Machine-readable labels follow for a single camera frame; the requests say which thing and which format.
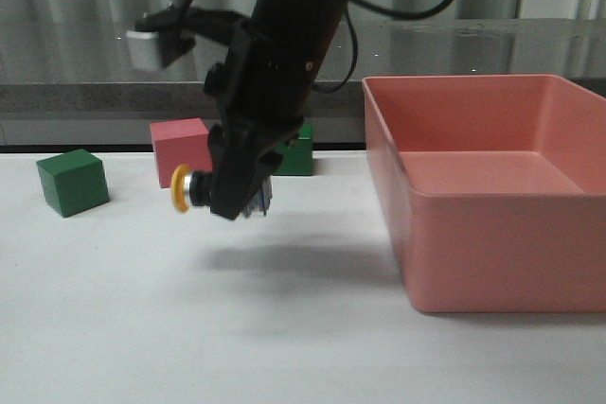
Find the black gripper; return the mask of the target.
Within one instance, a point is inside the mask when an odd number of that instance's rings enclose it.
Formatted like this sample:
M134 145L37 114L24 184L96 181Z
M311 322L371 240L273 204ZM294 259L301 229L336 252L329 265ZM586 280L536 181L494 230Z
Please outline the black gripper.
M303 105L320 63L320 56L278 44L248 20L235 24L225 60L205 78L205 92L215 98L222 123L208 136L214 166L211 213L227 220L267 215L271 176L283 161L277 148L298 138ZM264 153L228 143L248 132L265 137Z

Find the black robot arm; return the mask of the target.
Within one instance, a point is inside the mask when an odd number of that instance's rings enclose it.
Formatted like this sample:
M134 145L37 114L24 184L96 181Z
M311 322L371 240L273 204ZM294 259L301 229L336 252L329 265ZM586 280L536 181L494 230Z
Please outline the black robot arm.
M235 219L279 166L275 149L298 135L346 2L257 0L237 25L224 63L205 80L221 117L208 136L213 171L203 201L213 214Z

